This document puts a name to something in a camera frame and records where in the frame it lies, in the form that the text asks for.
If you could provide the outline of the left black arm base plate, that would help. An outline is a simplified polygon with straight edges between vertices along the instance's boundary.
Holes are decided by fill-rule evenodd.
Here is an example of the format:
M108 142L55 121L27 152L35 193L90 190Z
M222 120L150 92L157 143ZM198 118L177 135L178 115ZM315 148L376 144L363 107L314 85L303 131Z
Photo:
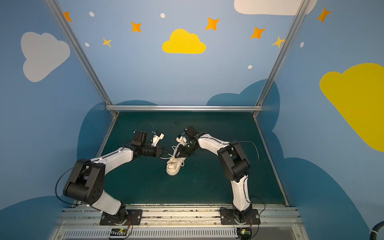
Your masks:
M141 223L143 210L121 209L116 215L102 213L100 226L138 226Z

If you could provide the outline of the white shoelace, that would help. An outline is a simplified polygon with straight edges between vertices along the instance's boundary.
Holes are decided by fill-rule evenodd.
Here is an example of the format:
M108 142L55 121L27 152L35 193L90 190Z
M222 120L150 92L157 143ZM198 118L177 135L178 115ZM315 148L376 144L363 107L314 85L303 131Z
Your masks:
M160 157L162 160L168 160L167 161L167 168L169 169L176 169L178 167L183 167L185 165L186 158L177 158L177 150L181 146L181 144L177 144L176 146L172 146L173 153L168 154L169 157Z

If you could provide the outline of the white knit sneaker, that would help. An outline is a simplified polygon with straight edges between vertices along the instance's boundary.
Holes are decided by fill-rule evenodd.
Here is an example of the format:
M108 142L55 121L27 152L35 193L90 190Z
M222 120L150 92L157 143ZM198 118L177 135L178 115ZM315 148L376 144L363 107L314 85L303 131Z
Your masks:
M171 155L170 159L167 161L167 168L166 172L170 176L175 176L179 171L180 168L185 165L185 160L187 158L176 158L175 154L177 151L177 146L172 146L174 153Z

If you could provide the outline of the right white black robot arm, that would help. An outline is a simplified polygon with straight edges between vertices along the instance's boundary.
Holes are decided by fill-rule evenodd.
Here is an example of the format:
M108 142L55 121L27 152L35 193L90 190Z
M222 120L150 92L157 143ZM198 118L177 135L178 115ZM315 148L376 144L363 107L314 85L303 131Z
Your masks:
M245 223L253 210L248 192L251 164L240 143L222 141L210 134L197 134L193 137L182 134L176 138L176 141L178 144L171 160L179 166L168 168L169 175L177 174L184 160L192 156L197 149L207 150L217 155L226 178L231 182L234 217L238 223Z

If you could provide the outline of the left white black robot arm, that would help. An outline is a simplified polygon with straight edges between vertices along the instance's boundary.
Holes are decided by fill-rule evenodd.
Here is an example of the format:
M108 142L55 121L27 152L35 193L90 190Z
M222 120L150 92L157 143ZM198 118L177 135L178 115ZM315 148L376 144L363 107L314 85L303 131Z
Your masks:
M91 160L80 159L71 171L63 189L63 195L101 211L101 225L128 225L126 204L105 191L105 176L112 170L141 156L159 158L167 152L160 146L144 144L140 147L122 147Z

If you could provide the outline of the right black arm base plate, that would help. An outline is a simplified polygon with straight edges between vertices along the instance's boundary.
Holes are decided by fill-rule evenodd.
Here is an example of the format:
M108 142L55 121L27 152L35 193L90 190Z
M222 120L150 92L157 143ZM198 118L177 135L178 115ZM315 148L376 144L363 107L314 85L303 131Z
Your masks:
M247 209L239 212L236 209L220 208L222 225L259 225L261 223L259 212L256 209Z

